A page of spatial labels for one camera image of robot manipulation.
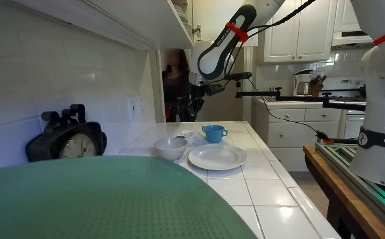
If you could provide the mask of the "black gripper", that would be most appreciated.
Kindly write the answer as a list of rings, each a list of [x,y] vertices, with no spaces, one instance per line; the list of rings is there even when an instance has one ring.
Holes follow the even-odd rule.
[[[204,96],[213,96],[223,92],[220,84],[196,86],[187,84],[168,89],[168,121],[193,122],[197,112],[204,104]]]

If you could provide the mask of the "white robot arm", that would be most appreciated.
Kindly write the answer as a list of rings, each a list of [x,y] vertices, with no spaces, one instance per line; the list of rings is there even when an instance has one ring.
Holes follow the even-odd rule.
[[[216,40],[200,52],[196,66],[201,78],[204,81],[221,78],[234,47],[252,35],[270,28],[269,19],[284,1],[244,0]],[[350,170],[366,181],[385,186],[385,0],[350,0],[350,3],[359,28],[373,40],[373,47],[361,60],[366,106]]]

